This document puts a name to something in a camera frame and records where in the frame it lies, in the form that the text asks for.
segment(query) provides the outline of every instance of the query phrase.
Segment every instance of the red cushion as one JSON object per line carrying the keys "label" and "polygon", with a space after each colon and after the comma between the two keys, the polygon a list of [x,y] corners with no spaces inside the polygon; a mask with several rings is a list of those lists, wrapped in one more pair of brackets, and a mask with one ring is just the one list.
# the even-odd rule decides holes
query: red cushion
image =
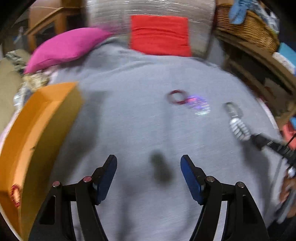
{"label": "red cushion", "polygon": [[191,57],[188,19],[132,15],[131,48],[145,54]]}
{"label": "red cushion", "polygon": [[[296,133],[296,130],[294,130],[294,127],[290,121],[288,121],[288,123],[283,126],[282,131],[287,142],[289,142]],[[296,138],[290,142],[289,146],[292,150],[296,149]]]}

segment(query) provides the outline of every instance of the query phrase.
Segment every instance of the blue cloth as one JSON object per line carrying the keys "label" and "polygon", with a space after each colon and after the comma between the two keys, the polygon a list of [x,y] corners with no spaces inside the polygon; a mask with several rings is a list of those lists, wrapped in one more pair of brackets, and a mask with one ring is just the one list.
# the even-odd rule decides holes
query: blue cloth
{"label": "blue cloth", "polygon": [[281,43],[278,52],[296,66],[296,52],[287,44]]}
{"label": "blue cloth", "polygon": [[235,0],[229,11],[230,22],[236,25],[242,24],[251,5],[252,0]]}
{"label": "blue cloth", "polygon": [[296,117],[291,117],[290,122],[291,122],[293,128],[296,130]]}

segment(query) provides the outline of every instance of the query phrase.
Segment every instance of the cardboard box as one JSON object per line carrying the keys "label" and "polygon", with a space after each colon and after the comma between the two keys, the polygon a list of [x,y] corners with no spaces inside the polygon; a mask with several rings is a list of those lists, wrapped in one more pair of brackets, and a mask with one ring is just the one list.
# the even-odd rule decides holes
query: cardboard box
{"label": "cardboard box", "polygon": [[[76,83],[38,89],[13,124],[0,155],[0,204],[11,225],[28,240],[48,191],[48,179],[64,138],[83,103]],[[21,203],[10,199],[11,187],[21,190]]]}

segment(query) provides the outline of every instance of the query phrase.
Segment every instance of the wooden cabinet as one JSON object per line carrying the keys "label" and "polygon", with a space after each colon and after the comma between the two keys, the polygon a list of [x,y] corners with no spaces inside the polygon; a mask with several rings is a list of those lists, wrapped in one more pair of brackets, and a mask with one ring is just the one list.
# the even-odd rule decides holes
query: wooden cabinet
{"label": "wooden cabinet", "polygon": [[67,30],[83,27],[82,0],[37,0],[29,10],[29,30],[25,33],[33,52],[42,42]]}
{"label": "wooden cabinet", "polygon": [[[226,58],[223,69],[230,72],[233,72],[231,69],[234,69],[235,72],[240,74],[240,79],[247,82],[248,86],[252,86],[252,89],[267,101],[267,106],[274,115],[279,129],[282,129],[289,119],[296,115],[296,77],[275,60],[270,52],[231,34],[219,30],[215,30],[214,33],[227,47],[225,48]],[[248,65],[242,64],[241,53],[249,57]],[[251,61],[256,63],[258,69],[255,69],[254,65],[250,69]],[[262,84],[262,77],[273,80],[290,95],[291,101],[288,105],[283,98],[276,99],[265,88]]]}

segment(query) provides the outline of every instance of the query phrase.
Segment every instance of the metal tool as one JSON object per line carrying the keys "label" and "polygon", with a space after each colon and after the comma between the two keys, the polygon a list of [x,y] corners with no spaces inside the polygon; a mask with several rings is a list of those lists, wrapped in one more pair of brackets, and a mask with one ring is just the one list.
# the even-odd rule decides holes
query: metal tool
{"label": "metal tool", "polygon": [[225,103],[225,108],[231,117],[229,124],[230,129],[234,133],[235,137],[241,141],[249,140],[250,132],[241,120],[243,117],[241,109],[233,102]]}
{"label": "metal tool", "polygon": [[[262,150],[264,146],[267,146],[280,154],[283,158],[286,159],[288,168],[288,176],[289,178],[294,178],[296,176],[296,152],[295,150],[291,150],[288,144],[283,144],[280,142],[276,142],[268,137],[265,137],[262,134],[251,135],[252,143],[259,149]],[[276,212],[276,221],[277,223],[282,223],[291,209],[292,205],[296,201],[296,190],[291,189],[290,194],[287,197],[286,201],[282,204],[282,206]]]}

